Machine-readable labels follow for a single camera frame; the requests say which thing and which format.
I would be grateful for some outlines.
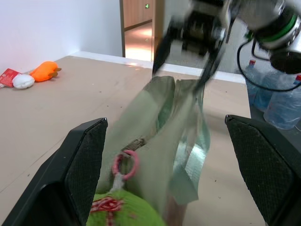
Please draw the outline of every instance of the wooden table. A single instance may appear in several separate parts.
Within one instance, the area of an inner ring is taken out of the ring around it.
[[[151,78],[151,69],[139,66],[75,56],[57,62],[63,69],[57,78],[26,90],[0,91],[0,223],[72,128],[107,117],[110,129]],[[224,124],[227,114],[250,117],[247,98],[244,83],[213,79],[206,87],[204,111],[211,148],[199,181],[199,201],[188,206],[184,225],[265,225],[241,177]]]

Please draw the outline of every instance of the water bottle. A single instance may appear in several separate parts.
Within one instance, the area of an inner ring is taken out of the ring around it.
[[[273,71],[269,71],[264,74],[265,75],[262,75],[263,80],[261,85],[270,89],[276,89],[279,76],[283,73],[274,69]],[[254,106],[258,110],[265,112],[265,110],[268,108],[272,95],[273,91],[268,91],[266,89],[258,89],[254,100]]]
[[[259,72],[258,70],[254,67],[256,61],[255,60],[250,60],[249,65],[245,69],[245,74],[247,78],[253,82],[257,82]],[[251,84],[249,81],[246,81],[246,87],[248,90],[248,96],[249,96],[249,105],[252,106],[256,97],[256,93],[258,91],[258,87]]]
[[[283,75],[282,78],[285,78],[285,82],[279,82],[282,87],[284,83],[290,87],[301,83],[301,75]],[[301,87],[289,92],[274,92],[263,117],[279,129],[292,129],[301,118]]]

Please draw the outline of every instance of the black cable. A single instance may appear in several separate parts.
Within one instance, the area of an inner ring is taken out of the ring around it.
[[[253,45],[252,45],[252,55],[253,55],[253,57],[255,57],[255,58],[259,59],[259,60],[269,61],[269,59],[267,59],[267,58],[263,58],[263,57],[257,56],[255,54],[255,47],[256,47],[256,40],[253,41]]]
[[[241,44],[241,46],[240,46],[240,47],[238,48],[238,50],[237,50],[237,65],[238,65],[238,68],[239,68],[239,70],[240,70],[240,73],[244,76],[244,78],[245,78],[249,83],[251,83],[252,85],[255,85],[255,86],[257,86],[257,87],[259,87],[259,88],[261,88],[261,89],[265,89],[265,90],[268,90],[268,91],[274,91],[274,92],[288,92],[288,91],[292,91],[292,90],[294,90],[294,89],[296,89],[296,88],[298,88],[298,87],[301,86],[301,83],[300,83],[300,84],[298,84],[298,85],[296,85],[296,86],[294,86],[294,87],[292,87],[292,88],[290,88],[290,89],[270,89],[270,88],[264,87],[264,86],[262,86],[262,85],[256,84],[255,82],[251,81],[251,80],[246,76],[246,74],[244,73],[244,71],[243,71],[243,69],[241,68],[241,65],[240,65],[240,52],[241,52],[242,48],[243,48],[244,46],[246,46],[247,44],[249,44],[251,41],[252,41],[252,40],[248,40],[248,41],[244,42],[243,44]]]

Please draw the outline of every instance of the red package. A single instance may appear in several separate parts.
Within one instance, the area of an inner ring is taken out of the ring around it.
[[[0,75],[0,83],[12,88],[13,87],[13,79],[18,74],[20,74],[20,73],[8,68],[2,75]]]

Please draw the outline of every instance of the floor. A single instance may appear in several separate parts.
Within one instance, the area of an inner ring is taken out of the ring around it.
[[[151,61],[152,22],[125,32],[126,58]]]

